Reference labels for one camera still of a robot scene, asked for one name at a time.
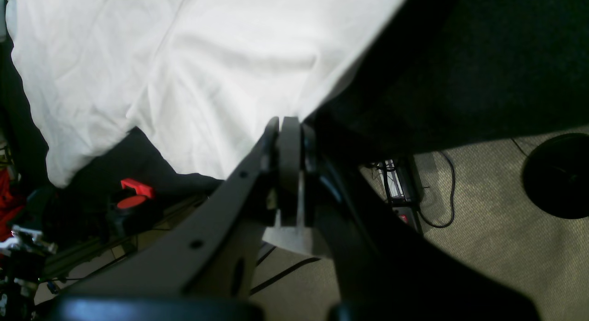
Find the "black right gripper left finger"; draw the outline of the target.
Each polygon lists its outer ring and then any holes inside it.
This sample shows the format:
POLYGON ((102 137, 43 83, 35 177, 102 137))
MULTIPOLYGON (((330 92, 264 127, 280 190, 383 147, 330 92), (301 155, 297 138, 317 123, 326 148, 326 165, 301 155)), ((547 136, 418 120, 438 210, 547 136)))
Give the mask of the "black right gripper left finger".
POLYGON ((248 302, 265 231, 278 118, 238 168, 175 229, 57 299, 50 321, 262 321, 248 302))

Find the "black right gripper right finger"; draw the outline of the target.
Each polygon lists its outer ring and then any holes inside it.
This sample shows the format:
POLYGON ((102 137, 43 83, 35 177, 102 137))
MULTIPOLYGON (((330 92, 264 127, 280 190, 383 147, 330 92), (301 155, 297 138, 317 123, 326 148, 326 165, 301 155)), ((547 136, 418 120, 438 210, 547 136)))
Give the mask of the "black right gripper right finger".
POLYGON ((355 166, 320 151, 295 117, 280 129, 280 224, 315 229, 336 269, 339 321, 537 321, 533 302, 425 240, 355 166))

